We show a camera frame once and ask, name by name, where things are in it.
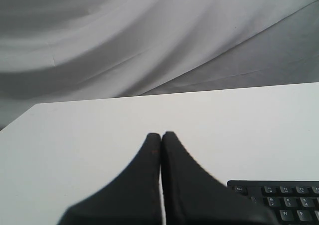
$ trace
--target white fabric backdrop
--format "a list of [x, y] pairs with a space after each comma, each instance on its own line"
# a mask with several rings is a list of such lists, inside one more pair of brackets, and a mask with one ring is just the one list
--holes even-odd
[[0, 126], [35, 103], [146, 93], [315, 1], [0, 0]]

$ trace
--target wrinkled sheet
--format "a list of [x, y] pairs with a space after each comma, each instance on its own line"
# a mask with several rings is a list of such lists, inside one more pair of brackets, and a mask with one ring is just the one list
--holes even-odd
[[[271, 69], [258, 53], [294, 54], [281, 44], [295, 43], [287, 41], [293, 34], [268, 32], [316, 1], [0, 0], [0, 127], [35, 103], [227, 88], [203, 84]], [[310, 23], [318, 24], [318, 16]], [[318, 29], [310, 23], [295, 48], [304, 64], [310, 64], [308, 52], [302, 54], [308, 30]], [[245, 46], [265, 33], [264, 42], [259, 37]], [[246, 59], [240, 63], [238, 48]], [[228, 53], [230, 59], [215, 64]], [[187, 81], [193, 86], [180, 89]]]

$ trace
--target white table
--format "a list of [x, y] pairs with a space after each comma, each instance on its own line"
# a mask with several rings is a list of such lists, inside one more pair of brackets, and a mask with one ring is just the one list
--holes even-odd
[[56, 224], [167, 130], [224, 184], [319, 180], [319, 83], [37, 104], [0, 132], [0, 224]]

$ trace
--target black object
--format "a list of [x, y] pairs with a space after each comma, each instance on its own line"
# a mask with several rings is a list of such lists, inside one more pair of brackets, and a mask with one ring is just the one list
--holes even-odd
[[210, 176], [173, 132], [162, 138], [161, 176], [167, 225], [277, 224], [266, 207]]
[[60, 225], [160, 225], [160, 136], [148, 134], [131, 163], [106, 187], [70, 207]]
[[318, 181], [229, 181], [227, 186], [246, 189], [243, 197], [271, 208], [283, 225], [319, 225]]

